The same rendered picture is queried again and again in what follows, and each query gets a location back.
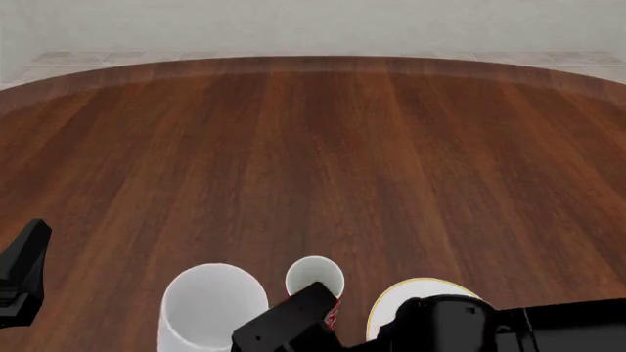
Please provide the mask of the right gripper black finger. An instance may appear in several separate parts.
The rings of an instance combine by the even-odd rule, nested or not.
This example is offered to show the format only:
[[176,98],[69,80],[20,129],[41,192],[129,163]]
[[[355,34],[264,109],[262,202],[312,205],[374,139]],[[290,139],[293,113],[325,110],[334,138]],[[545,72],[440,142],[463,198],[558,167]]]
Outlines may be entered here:
[[324,318],[335,296],[316,282],[237,328],[231,352],[341,352]]

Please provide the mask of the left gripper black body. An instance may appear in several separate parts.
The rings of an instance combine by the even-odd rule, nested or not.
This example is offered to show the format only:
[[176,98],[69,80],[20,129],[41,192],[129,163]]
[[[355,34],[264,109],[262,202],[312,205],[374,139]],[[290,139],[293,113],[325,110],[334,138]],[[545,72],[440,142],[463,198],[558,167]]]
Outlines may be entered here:
[[0,329],[30,327],[44,300],[43,284],[0,281]]

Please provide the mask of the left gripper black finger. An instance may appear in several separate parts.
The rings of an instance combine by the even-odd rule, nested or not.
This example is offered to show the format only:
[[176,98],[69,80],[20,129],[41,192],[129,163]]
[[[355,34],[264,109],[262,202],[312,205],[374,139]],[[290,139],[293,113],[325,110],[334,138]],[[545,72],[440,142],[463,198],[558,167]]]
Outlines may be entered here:
[[52,229],[43,219],[31,219],[0,254],[0,286],[20,292],[43,292],[43,266]]

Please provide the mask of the large white mug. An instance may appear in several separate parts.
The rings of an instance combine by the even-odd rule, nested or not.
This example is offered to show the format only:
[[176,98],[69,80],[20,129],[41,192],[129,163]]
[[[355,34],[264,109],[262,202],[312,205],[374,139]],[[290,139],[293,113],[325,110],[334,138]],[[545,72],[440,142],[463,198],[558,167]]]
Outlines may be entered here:
[[187,269],[165,290],[157,352],[231,352],[234,331],[269,309],[259,281],[237,266]]

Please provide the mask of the white plate with yellow rim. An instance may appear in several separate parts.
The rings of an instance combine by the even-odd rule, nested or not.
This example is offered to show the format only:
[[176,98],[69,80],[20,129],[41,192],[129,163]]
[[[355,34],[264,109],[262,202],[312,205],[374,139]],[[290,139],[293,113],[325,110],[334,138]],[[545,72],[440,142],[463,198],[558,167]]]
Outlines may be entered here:
[[366,340],[376,339],[380,328],[395,318],[398,308],[410,298],[428,298],[435,295],[462,295],[482,300],[469,289],[436,278],[412,278],[394,284],[375,302],[370,312]]

